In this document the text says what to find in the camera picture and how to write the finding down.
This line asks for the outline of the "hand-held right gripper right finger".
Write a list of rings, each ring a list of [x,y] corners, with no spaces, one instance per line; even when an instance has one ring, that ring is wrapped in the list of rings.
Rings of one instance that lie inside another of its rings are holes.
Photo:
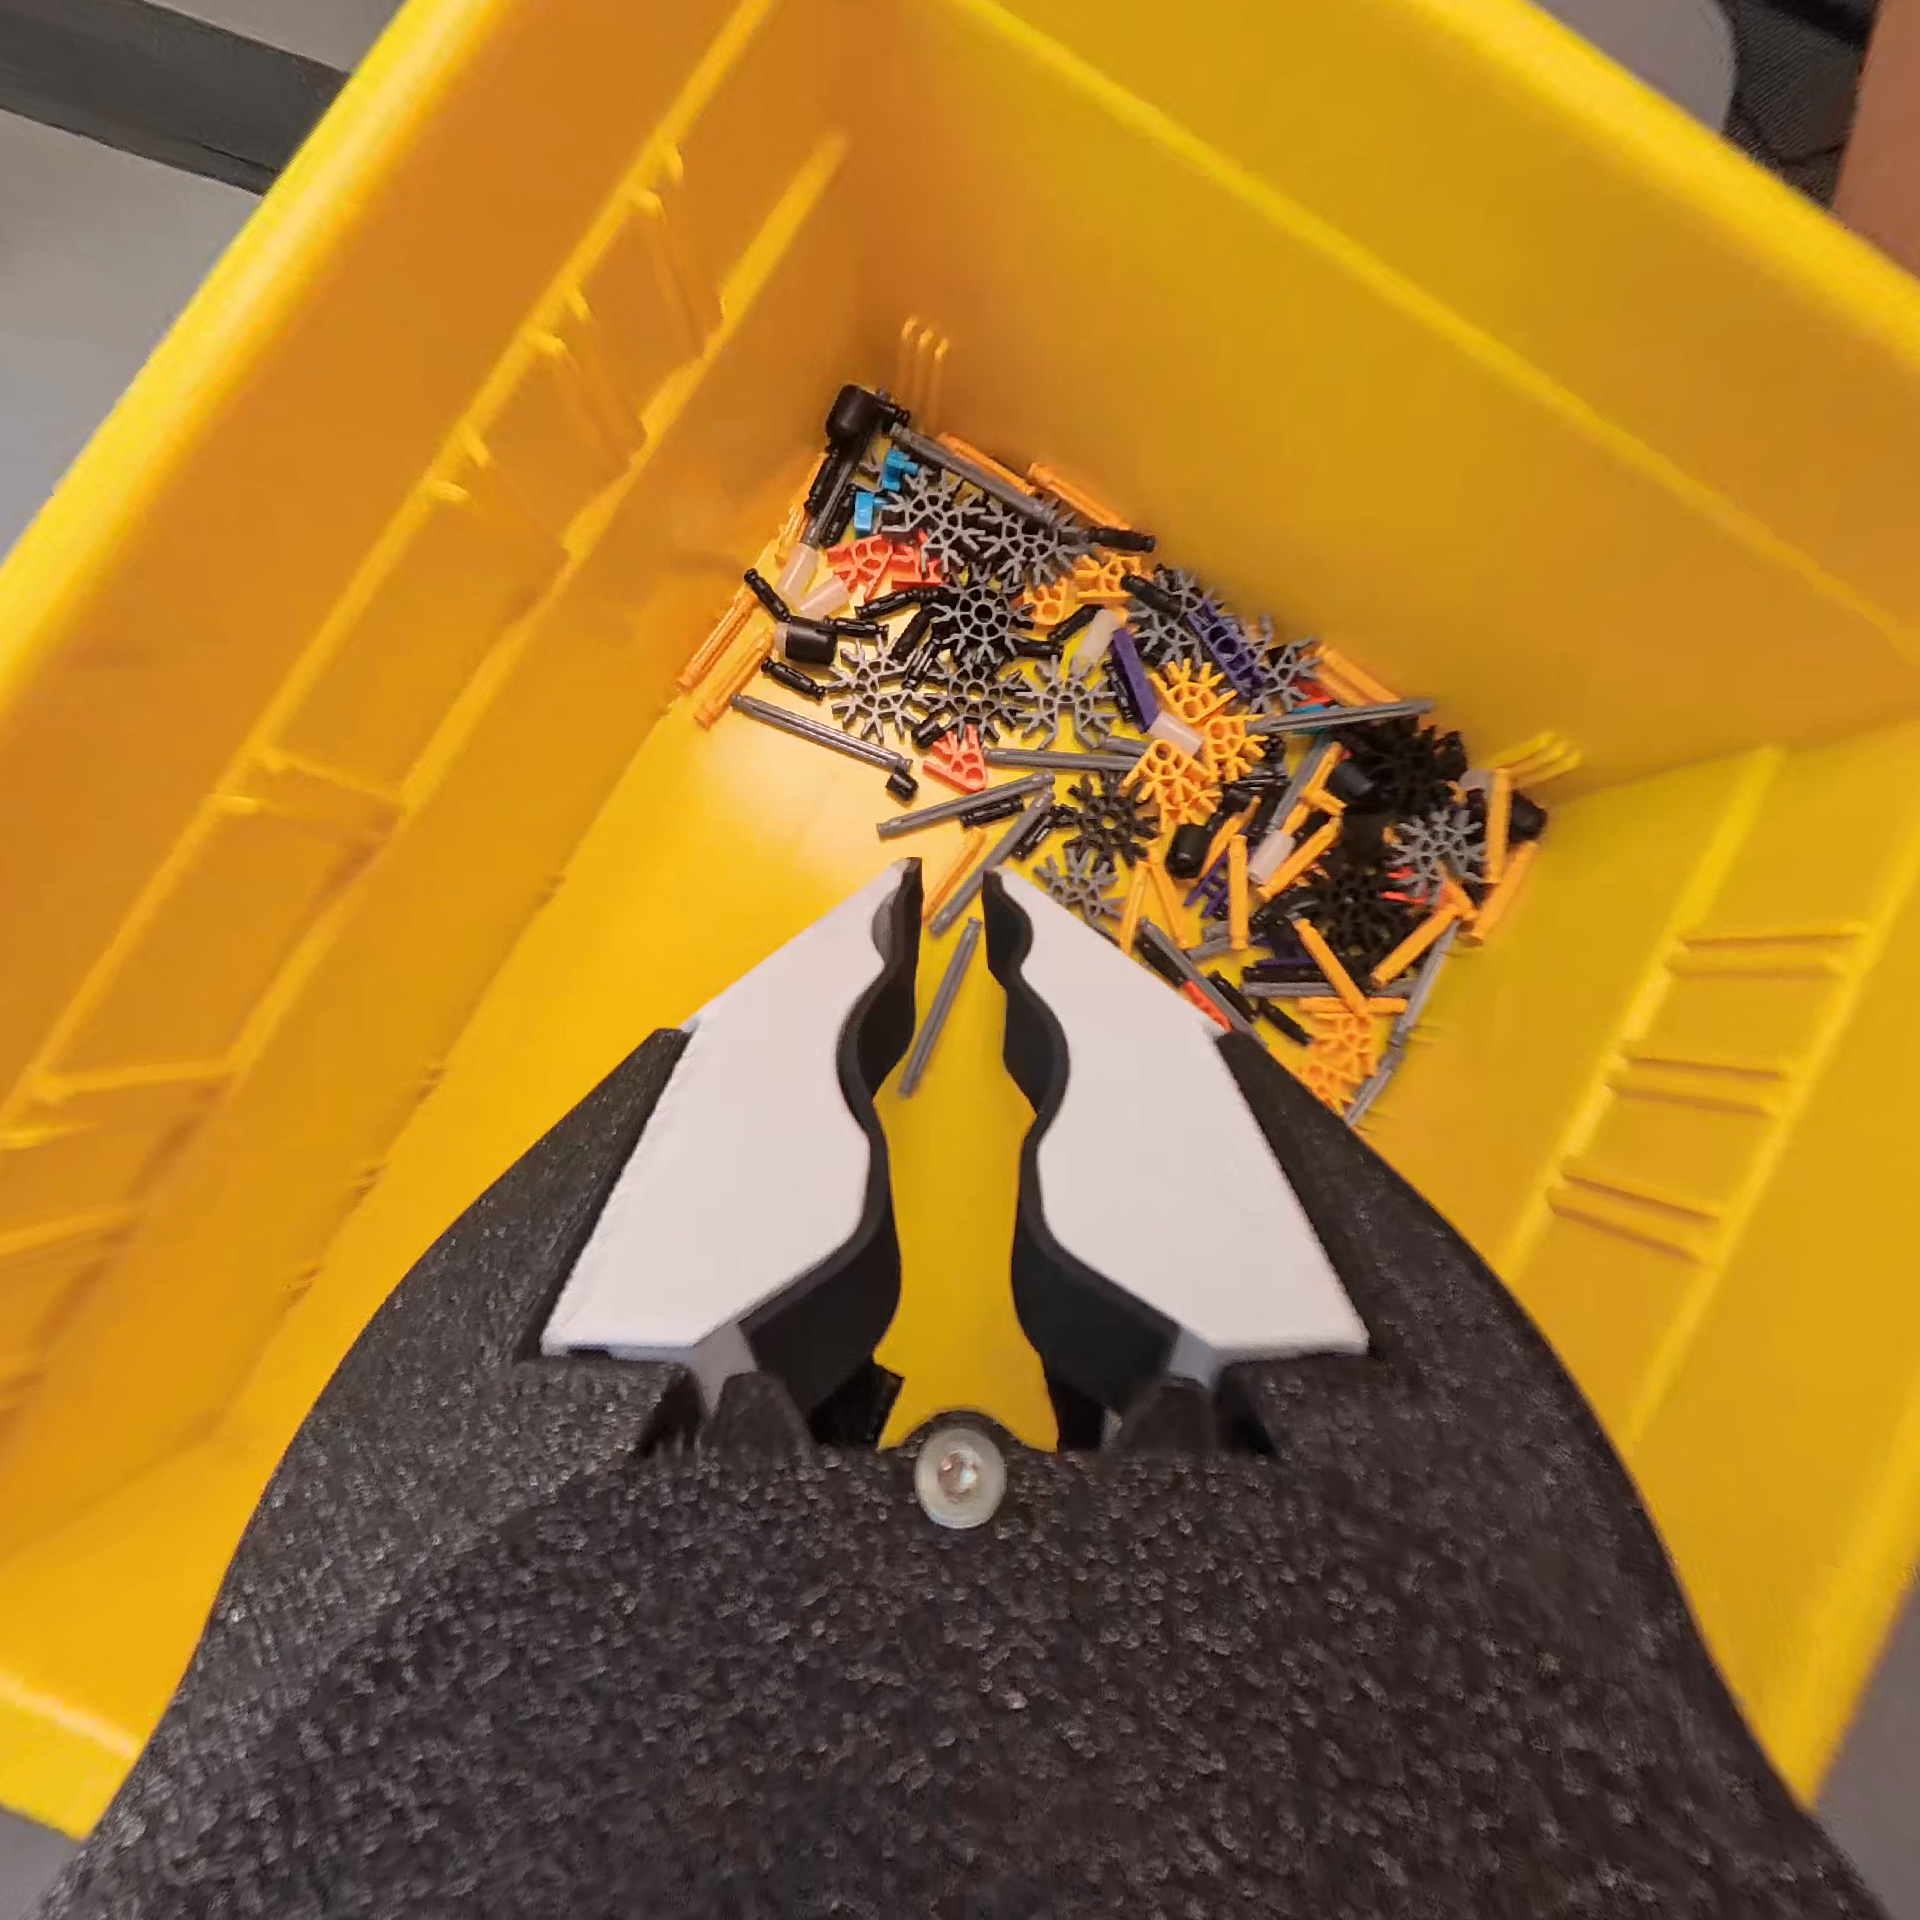
[[[988,880],[1001,1059],[1032,1109],[1014,1307],[1045,1362],[1358,1355],[1370,1334],[1235,1064],[1258,1042],[1034,883]]]

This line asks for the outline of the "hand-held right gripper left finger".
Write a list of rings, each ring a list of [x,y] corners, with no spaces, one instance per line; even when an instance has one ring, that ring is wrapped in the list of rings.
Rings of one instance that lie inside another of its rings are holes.
[[[922,900],[900,858],[684,1021],[541,1355],[873,1359],[900,1291],[877,1090],[915,1036]]]

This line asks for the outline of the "black and orange pieces pile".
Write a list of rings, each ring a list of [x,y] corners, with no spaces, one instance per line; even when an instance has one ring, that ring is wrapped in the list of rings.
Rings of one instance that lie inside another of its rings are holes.
[[[984,880],[1025,871],[1350,1127],[1547,829],[1516,751],[856,382],[678,692],[873,768],[880,839],[961,831],[937,931],[981,941]]]

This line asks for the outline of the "yellow box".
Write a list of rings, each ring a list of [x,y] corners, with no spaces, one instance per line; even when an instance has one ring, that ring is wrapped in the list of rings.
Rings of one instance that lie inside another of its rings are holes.
[[[845,379],[1552,826],[1365,1133],[1798,1792],[1916,1559],[1916,276],[1532,5],[409,5],[4,565],[4,1807],[426,1246],[880,862],[722,714]]]

